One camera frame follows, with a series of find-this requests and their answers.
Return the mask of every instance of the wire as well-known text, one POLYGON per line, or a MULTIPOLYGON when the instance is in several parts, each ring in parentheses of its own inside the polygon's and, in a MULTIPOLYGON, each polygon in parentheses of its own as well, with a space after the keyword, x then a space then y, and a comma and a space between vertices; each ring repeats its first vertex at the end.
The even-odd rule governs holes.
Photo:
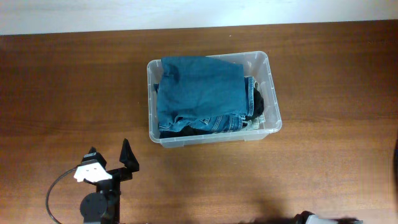
POLYGON ((52 213, 51 213, 51 211, 50 211, 50 207, 49 207, 50 192, 51 192, 52 188, 55 186, 55 184, 58 183, 58 181, 60 181, 62 178, 64 178, 66 175, 70 174, 71 172, 75 171, 76 169, 77 169, 77 166, 74 167, 74 168, 72 168, 72 169, 70 169, 70 170, 68 170, 68 171, 66 171, 66 172, 63 173, 60 177, 58 177, 58 178, 54 181, 54 183, 52 183, 52 185, 50 186, 49 191, 47 192, 47 196, 45 197, 45 208, 47 209, 47 213, 50 215, 50 218, 51 218, 55 223, 62 224, 62 223, 60 223, 60 222, 52 215, 52 213))

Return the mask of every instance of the plastic bin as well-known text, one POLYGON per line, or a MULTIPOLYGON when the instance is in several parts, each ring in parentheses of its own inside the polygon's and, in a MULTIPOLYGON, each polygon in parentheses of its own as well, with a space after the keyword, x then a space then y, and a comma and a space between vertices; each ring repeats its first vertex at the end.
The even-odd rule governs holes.
POLYGON ((259 83, 259 91, 264 99, 264 117, 266 122, 254 131, 238 131, 232 133, 207 134, 200 136, 187 136, 179 138, 160 139, 158 120, 156 113, 156 92, 154 83, 159 83, 162 78, 163 68, 160 60, 153 60, 148 63, 148 109, 149 109, 149 137, 152 141, 160 143, 163 147, 181 147, 189 144, 202 144, 235 140, 259 140, 270 133, 279 131, 282 127, 278 101, 276 99, 274 82, 272 81, 271 69, 269 67, 266 53, 246 52, 225 55, 212 55, 209 57, 218 58, 227 62, 242 64, 244 76, 253 76, 259 83))

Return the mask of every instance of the wall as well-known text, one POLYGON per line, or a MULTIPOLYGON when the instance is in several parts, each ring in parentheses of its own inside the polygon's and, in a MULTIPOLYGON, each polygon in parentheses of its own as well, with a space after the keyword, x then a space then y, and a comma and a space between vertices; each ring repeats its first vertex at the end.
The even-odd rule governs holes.
POLYGON ((398 19, 398 0, 0 0, 0 34, 398 19))

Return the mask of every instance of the wooden surface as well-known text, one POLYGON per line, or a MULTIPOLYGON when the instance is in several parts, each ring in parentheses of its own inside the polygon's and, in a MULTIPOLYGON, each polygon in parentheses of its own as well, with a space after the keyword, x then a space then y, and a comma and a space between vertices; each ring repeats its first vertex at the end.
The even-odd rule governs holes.
MULTIPOLYGON (((398 21, 0 36, 0 223, 50 223, 50 184, 91 146, 120 167, 124 223, 294 216, 396 223, 398 21), (282 129, 261 141, 164 149, 148 135, 146 65, 165 55, 268 54, 282 129)), ((81 223, 72 175, 50 208, 81 223)))

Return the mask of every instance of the folded clothes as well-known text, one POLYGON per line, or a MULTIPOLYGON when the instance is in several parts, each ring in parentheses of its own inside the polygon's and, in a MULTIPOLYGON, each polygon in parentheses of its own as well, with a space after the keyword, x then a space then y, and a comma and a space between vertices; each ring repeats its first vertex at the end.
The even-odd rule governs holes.
POLYGON ((244 77, 242 65, 209 57, 165 57, 162 66, 162 79, 154 85, 161 138, 239 131, 245 119, 264 110, 254 78, 244 77))

